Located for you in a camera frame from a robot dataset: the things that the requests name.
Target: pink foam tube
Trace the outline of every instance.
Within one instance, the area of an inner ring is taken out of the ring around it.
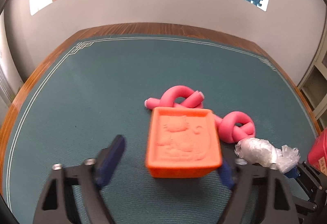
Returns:
[[[178,97],[183,97],[185,100],[181,103],[174,103]],[[202,101],[204,95],[202,92],[194,91],[186,86],[174,86],[168,89],[161,97],[161,99],[148,98],[144,102],[147,109],[152,110],[155,107],[186,107],[186,108],[203,108]]]
[[[215,116],[219,138],[226,143],[238,142],[247,137],[255,137],[255,127],[251,118],[241,111],[233,111],[223,119]]]
[[[174,100],[178,97],[183,97],[185,100],[181,104],[175,103]],[[203,100],[204,95],[202,92],[194,91],[186,86],[174,86],[168,89],[161,99],[149,98],[144,102],[144,105],[150,110],[158,106],[203,108]],[[223,119],[215,115],[215,124],[220,139],[226,143],[235,143],[247,137],[255,137],[253,121],[241,111],[233,111]]]

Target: orange tray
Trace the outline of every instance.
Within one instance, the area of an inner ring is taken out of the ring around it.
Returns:
[[[154,108],[146,157],[151,176],[197,178],[221,164],[220,143],[211,110]]]

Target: silver bolt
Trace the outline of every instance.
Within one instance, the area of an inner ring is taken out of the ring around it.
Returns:
[[[269,168],[271,168],[272,170],[278,170],[278,166],[276,163],[272,163]]]
[[[246,165],[247,164],[247,161],[244,160],[244,159],[236,159],[235,160],[235,163],[238,164],[238,165]]]
[[[58,164],[54,164],[52,166],[53,170],[61,170],[63,168],[62,164],[58,163]]]
[[[95,164],[95,159],[87,159],[84,161],[85,165],[93,165]]]

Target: crumpled plastic bag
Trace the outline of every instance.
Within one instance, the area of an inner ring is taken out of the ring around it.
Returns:
[[[235,154],[239,158],[254,164],[259,163],[263,167],[277,164],[281,173],[290,171],[300,160],[299,150],[287,145],[282,149],[275,148],[268,140],[258,138],[244,138],[235,146]]]

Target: embossed cat design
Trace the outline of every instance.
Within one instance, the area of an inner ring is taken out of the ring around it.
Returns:
[[[164,133],[158,142],[165,147],[165,156],[173,160],[202,160],[207,153],[210,142],[203,146],[201,126],[190,127],[187,116],[167,117],[163,124]]]

